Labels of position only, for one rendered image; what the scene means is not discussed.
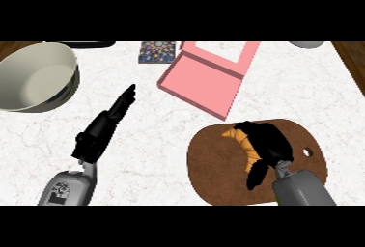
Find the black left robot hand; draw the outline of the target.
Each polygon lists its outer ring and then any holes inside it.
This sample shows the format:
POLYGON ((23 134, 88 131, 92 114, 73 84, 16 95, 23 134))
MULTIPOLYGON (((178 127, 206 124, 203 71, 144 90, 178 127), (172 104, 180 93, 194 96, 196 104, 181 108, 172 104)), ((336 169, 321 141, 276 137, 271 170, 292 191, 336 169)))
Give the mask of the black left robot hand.
POLYGON ((104 110, 86 130, 76 137, 73 157, 88 163, 97 163, 107 149, 117 125, 137 101, 137 85, 132 85, 117 98, 112 108, 104 110))

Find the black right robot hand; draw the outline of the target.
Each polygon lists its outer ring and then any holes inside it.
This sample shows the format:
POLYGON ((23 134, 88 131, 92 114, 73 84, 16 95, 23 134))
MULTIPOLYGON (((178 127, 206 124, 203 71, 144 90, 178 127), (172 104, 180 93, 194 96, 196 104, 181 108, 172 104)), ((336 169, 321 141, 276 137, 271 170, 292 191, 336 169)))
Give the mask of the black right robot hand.
POLYGON ((262 183, 270 168, 282 161, 295 161, 290 142, 273 123, 243 122, 234 127, 249 135, 249 141, 261 159, 255 162, 248 177, 248 188, 253 190, 262 183))

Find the golden croissant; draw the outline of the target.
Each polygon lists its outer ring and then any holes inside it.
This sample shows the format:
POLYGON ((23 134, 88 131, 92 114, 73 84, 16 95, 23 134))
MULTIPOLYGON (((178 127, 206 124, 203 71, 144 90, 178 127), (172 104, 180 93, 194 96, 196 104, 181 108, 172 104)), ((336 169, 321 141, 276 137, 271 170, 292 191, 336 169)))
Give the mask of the golden croissant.
POLYGON ((255 147, 252 145, 252 142, 249 140, 249 135, 243 132, 242 129, 234 129, 231 128, 224 134, 222 134, 222 137, 230 137, 233 138, 239 144, 240 144, 240 147, 242 149, 245 150, 246 152, 246 155, 248 155, 248 165, 246 165, 246 172, 250 172, 252 171, 252 168, 253 168, 253 165, 255 163, 262 159, 256 150, 255 150, 255 147))

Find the round brown cutting board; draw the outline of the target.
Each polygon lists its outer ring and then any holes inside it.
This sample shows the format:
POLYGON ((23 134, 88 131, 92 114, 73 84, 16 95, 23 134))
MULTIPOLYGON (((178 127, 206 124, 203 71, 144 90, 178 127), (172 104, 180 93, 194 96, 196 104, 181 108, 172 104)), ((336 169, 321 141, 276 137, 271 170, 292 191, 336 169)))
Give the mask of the round brown cutting board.
MULTIPOLYGON (((286 119, 267 120, 282 130, 295 152, 290 171, 311 170, 323 183, 327 182, 327 162, 320 145, 310 131, 286 119)), ((255 205, 273 203, 273 183, 277 180, 270 169, 264 184, 248 189, 248 155, 237 141, 222 137, 234 123, 205 127, 191 139, 187 152, 188 175, 193 187, 212 205, 255 205)))

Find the pink cardboard box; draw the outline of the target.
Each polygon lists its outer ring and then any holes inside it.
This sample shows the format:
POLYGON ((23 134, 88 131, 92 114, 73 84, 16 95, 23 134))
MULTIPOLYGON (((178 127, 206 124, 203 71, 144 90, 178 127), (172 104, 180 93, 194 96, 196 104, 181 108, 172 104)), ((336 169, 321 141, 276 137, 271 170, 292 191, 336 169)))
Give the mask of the pink cardboard box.
POLYGON ((196 41, 185 41, 182 52, 159 79, 159 88, 225 120, 259 46, 258 41, 249 41, 239 62, 233 62, 199 48, 196 41))

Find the large white bowl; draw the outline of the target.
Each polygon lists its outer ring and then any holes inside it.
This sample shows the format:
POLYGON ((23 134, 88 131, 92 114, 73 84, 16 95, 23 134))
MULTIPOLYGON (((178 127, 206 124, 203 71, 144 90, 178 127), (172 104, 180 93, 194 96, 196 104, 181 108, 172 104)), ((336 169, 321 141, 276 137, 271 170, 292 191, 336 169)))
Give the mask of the large white bowl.
POLYGON ((0 110, 48 112, 67 103, 79 84, 75 51, 58 42, 36 43, 0 62, 0 110))

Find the black flat object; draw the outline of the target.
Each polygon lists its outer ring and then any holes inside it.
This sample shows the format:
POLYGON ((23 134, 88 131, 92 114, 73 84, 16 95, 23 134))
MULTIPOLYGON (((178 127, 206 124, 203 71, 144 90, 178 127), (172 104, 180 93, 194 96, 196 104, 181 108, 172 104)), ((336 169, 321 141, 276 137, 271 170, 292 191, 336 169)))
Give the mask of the black flat object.
POLYGON ((78 48, 78 49, 109 48, 116 44, 116 41, 94 41, 94 42, 61 41, 61 44, 67 45, 70 48, 78 48))

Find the colourful patterned packet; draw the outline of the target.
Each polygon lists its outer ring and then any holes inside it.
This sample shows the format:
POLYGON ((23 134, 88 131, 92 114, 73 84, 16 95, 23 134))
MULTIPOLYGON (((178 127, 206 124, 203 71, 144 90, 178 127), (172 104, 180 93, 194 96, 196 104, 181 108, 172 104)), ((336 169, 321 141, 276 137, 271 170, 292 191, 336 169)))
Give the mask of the colourful patterned packet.
POLYGON ((174 41, 144 41, 140 54, 141 64, 172 64, 177 59, 174 41))

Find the grey round object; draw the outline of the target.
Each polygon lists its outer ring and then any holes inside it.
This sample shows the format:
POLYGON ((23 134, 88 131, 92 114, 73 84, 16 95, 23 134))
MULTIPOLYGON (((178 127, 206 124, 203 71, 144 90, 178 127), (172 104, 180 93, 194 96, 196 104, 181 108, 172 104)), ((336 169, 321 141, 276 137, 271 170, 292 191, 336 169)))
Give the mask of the grey round object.
POLYGON ((299 48, 314 49, 318 48, 326 41, 290 41, 290 44, 299 48))

